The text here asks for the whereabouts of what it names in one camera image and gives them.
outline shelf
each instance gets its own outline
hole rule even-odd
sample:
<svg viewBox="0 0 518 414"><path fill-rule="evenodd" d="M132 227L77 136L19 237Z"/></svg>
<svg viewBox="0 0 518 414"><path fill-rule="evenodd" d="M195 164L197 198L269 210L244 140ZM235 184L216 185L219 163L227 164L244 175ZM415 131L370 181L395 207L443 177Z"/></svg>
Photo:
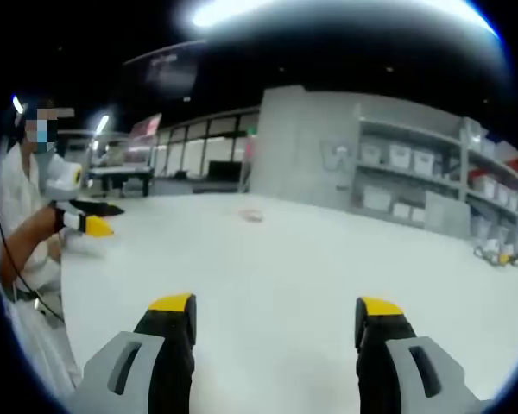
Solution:
<svg viewBox="0 0 518 414"><path fill-rule="evenodd" d="M478 151L474 149L469 149L468 154L470 158L474 160L475 163L479 165L480 169L490 170L492 172L505 172L508 175L511 175L515 179L518 179L518 172L507 166L506 164L503 164L500 161L497 161L491 157L488 157L485 154L479 153Z"/></svg>
<svg viewBox="0 0 518 414"><path fill-rule="evenodd" d="M365 207L351 207L351 212L359 216L366 216L378 220L383 220L385 222L401 224L408 227L415 227L417 229L424 229L424 223L414 222L413 220L407 218L396 217L384 211L367 209Z"/></svg>
<svg viewBox="0 0 518 414"><path fill-rule="evenodd" d="M441 178L434 177L434 176L422 175L422 174L418 174L417 172L414 172L412 170L406 170L406 169L398 168L395 166L389 166L386 164L371 164L369 162L358 161L357 166L361 167L361 168L367 168L370 170L377 170L377 171L383 171L385 173L401 175L403 177L417 179L419 181L425 181L425 182L433 183L433 184L437 184L437 185L443 185L445 187L449 187L454 190L458 190L458 188L460 187L460 183L458 181L450 181L449 179L441 179Z"/></svg>
<svg viewBox="0 0 518 414"><path fill-rule="evenodd" d="M487 204L491 204L493 207L496 207L498 210L504 211L504 212L508 213L511 216L518 217L518 212L517 211L513 211L509 207L507 207L505 205L502 205L502 204L499 204L493 198L488 198L488 197L486 197L484 194L482 194L479 191L472 190L471 188L469 188L468 191L467 191L467 194L469 196L472 196L472 197L474 197L474 198L476 198L478 200L481 200L481 201L483 201L483 202L485 202Z"/></svg>
<svg viewBox="0 0 518 414"><path fill-rule="evenodd" d="M362 134L383 135L384 137L412 141L424 147L460 147L460 140L437 132L399 123L361 118Z"/></svg>

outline sleeve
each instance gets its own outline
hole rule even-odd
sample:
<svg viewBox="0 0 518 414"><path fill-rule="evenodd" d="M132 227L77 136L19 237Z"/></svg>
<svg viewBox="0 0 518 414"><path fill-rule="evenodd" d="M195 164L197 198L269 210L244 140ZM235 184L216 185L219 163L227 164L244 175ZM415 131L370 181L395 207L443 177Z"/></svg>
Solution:
<svg viewBox="0 0 518 414"><path fill-rule="evenodd" d="M0 205L0 224L4 232L4 236L11 235L25 220L27 220L32 212L23 208L23 202L19 195L19 188L13 182L12 176L10 179L2 180L2 202ZM48 256L48 247L45 241L40 243L33 254L28 258L23 271L31 271L36 267L42 266Z"/></svg>

